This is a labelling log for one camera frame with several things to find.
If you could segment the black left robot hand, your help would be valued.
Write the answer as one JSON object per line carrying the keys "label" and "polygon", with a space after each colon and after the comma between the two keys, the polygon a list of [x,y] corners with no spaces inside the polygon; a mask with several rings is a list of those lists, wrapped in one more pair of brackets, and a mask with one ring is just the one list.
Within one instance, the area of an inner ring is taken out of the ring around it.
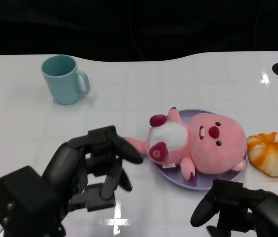
{"label": "black left robot hand", "polygon": [[114,126],[102,127],[63,143],[42,179],[56,192],[61,214],[111,208],[116,204],[117,187],[132,191],[123,160],[143,162],[140,153],[117,134]]}

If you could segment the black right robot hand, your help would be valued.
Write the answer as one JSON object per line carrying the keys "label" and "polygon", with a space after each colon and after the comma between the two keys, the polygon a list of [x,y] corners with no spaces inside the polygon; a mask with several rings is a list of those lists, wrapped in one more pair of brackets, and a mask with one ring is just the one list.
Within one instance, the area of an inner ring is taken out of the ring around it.
{"label": "black right robot hand", "polygon": [[200,227],[215,214],[219,214],[217,225],[206,227],[212,237],[229,237],[232,231],[250,230],[259,237],[278,237],[278,195],[275,193],[215,179],[195,208],[190,223]]}

